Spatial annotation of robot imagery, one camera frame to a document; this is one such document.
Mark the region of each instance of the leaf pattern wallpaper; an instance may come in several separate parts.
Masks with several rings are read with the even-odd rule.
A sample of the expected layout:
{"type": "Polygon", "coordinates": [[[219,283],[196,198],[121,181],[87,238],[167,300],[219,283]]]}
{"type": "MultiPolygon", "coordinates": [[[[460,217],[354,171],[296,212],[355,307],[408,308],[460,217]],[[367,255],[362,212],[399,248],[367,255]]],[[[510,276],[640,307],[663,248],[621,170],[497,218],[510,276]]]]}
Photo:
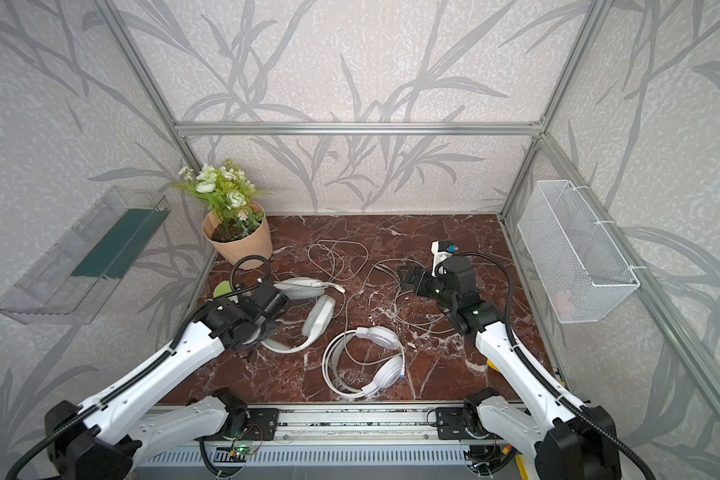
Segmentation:
{"type": "Polygon", "coordinates": [[[553,134],[720,365],[720,2],[609,12],[553,134]]]}
{"type": "MultiPolygon", "coordinates": [[[[590,2],[116,4],[178,120],[449,122],[538,120],[590,2]]],[[[530,140],[190,142],[255,172],[270,212],[309,214],[498,211],[488,192],[509,191],[530,140]]]]}
{"type": "MultiPolygon", "coordinates": [[[[720,2],[615,6],[552,135],[720,365],[720,2]]],[[[636,296],[555,319],[516,225],[556,178],[541,156],[508,225],[566,378],[660,478],[720,478],[720,423],[636,296]]]]}
{"type": "MultiPolygon", "coordinates": [[[[636,294],[599,322],[557,321],[517,225],[535,182],[559,178],[540,154],[507,226],[566,384],[612,415],[619,437],[658,478],[720,478],[720,422],[636,294]]],[[[628,460],[621,465],[625,478],[641,478],[628,460]]]]}
{"type": "MultiPolygon", "coordinates": [[[[209,249],[203,208],[168,188],[181,156],[91,5],[0,0],[0,295],[112,185],[165,191],[172,212],[86,326],[0,314],[0,479],[42,418],[162,345],[209,249]]],[[[22,478],[54,474],[45,456],[22,478]]]]}

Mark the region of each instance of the soil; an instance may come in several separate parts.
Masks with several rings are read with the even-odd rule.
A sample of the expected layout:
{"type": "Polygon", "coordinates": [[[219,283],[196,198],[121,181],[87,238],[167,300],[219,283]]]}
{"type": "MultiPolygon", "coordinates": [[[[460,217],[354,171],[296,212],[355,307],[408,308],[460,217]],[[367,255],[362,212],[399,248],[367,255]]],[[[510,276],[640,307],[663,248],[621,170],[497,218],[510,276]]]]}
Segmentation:
{"type": "Polygon", "coordinates": [[[234,226],[226,229],[221,224],[216,227],[213,231],[213,235],[211,235],[211,240],[220,243],[233,242],[235,240],[240,240],[240,238],[242,238],[242,232],[240,230],[234,226]]]}

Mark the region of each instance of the brown marble tabletop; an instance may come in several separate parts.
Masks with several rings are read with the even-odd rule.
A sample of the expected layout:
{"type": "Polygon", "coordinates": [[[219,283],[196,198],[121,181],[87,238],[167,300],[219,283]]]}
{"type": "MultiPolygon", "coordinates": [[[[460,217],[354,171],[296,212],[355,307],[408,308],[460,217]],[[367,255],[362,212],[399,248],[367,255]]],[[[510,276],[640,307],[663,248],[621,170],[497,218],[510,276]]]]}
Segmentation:
{"type": "MultiPolygon", "coordinates": [[[[451,240],[459,251],[478,251],[503,260],[515,276],[515,295],[512,323],[518,337],[529,351],[547,368],[549,360],[538,329],[528,307],[528,300],[514,268],[509,249],[494,215],[429,215],[429,216],[274,216],[269,217],[274,253],[270,261],[278,280],[291,276],[312,276],[326,280],[307,257],[307,247],[320,239],[354,240],[364,244],[370,260],[356,276],[337,281],[346,288],[346,297],[360,290],[371,265],[387,258],[413,258],[425,265],[432,264],[430,246],[435,240],[451,240]]],[[[347,269],[340,275],[346,278],[355,273],[364,260],[360,246],[339,244],[335,251],[343,255],[347,269]]],[[[327,252],[312,250],[312,258],[330,271],[327,252]]],[[[507,295],[504,275],[495,266],[474,258],[478,288],[484,300],[493,302],[501,312],[507,295]]],[[[399,263],[389,264],[397,269],[399,263]]],[[[211,298],[213,289],[228,280],[232,266],[221,255],[216,258],[211,274],[203,288],[200,302],[211,298]]],[[[250,283],[252,275],[237,276],[250,283]]],[[[509,384],[498,372],[488,368],[486,359],[469,342],[451,328],[443,318],[428,328],[415,329],[389,317],[396,282],[387,274],[374,270],[363,292],[347,304],[349,328],[382,325],[395,331],[405,345],[406,375],[389,389],[381,390],[371,400],[461,400],[486,386],[491,386],[506,398],[517,398],[509,384]]],[[[336,299],[336,309],[342,308],[342,294],[334,289],[327,292],[336,299]]],[[[314,300],[295,302],[279,323],[275,338],[295,346],[305,340],[301,327],[314,300]]],[[[410,323],[423,323],[438,318],[440,312],[432,300],[403,295],[398,299],[399,316],[410,323]]],[[[163,403],[184,405],[203,398],[210,392],[230,388],[248,403],[263,402],[328,402],[344,401],[327,388],[320,368],[322,354],[328,342],[345,329],[345,315],[331,320],[327,331],[309,348],[290,355],[281,355],[263,347],[250,352],[224,352],[211,360],[179,384],[163,403]]],[[[361,362],[379,360],[393,354],[368,340],[354,339],[348,351],[361,362]]],[[[373,379],[380,364],[360,366],[345,354],[338,370],[345,382],[355,388],[373,379]]]]}

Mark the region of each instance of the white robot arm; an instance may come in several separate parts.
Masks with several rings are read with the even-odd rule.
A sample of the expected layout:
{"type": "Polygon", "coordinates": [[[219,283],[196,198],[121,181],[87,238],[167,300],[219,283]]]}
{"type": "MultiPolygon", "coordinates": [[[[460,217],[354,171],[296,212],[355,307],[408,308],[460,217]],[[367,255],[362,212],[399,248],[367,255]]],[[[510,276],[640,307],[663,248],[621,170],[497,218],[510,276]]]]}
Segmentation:
{"type": "Polygon", "coordinates": [[[437,301],[454,329],[474,342],[508,380],[528,413],[485,389],[465,399],[465,427],[476,438],[493,433],[534,460],[542,479],[621,478],[619,451],[633,461],[646,479],[648,465],[616,437],[613,419],[598,406],[589,406],[568,392],[542,367],[511,328],[514,281],[498,260],[481,253],[456,254],[449,241],[432,243],[432,272],[420,266],[400,269],[403,290],[437,301]],[[489,260],[508,281],[508,298],[502,315],[480,298],[469,257],[489,260]]]}
{"type": "MultiPolygon", "coordinates": [[[[248,256],[235,268],[250,259],[266,262],[248,256]]],[[[139,420],[202,364],[225,350],[250,348],[274,335],[275,320],[288,299],[266,277],[253,287],[205,302],[184,319],[171,342],[111,386],[79,405],[58,403],[45,416],[48,436],[11,467],[6,479],[17,480],[29,460],[47,448],[60,474],[56,478],[121,480],[169,448],[219,431],[238,432],[246,420],[246,405],[229,390],[139,420]]]]}

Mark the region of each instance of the beige flower pot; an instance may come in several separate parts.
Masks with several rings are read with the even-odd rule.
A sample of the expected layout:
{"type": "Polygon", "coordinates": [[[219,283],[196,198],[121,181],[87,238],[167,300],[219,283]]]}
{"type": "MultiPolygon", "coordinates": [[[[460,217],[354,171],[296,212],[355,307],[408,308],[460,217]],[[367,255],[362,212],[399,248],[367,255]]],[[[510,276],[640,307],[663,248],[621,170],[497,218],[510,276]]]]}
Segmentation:
{"type": "MultiPolygon", "coordinates": [[[[251,202],[251,210],[253,213],[258,214],[264,211],[264,209],[256,202],[251,202]]],[[[231,264],[236,264],[238,260],[248,255],[261,255],[266,259],[272,256],[272,238],[269,236],[269,223],[266,221],[266,215],[262,220],[259,228],[249,236],[233,242],[214,242],[211,240],[213,231],[219,225],[219,218],[216,213],[211,211],[206,215],[206,218],[202,221],[202,234],[206,236],[208,241],[213,245],[224,258],[226,258],[231,264]]],[[[244,264],[240,265],[243,270],[252,270],[257,268],[262,263],[258,260],[248,260],[244,264]]]]}

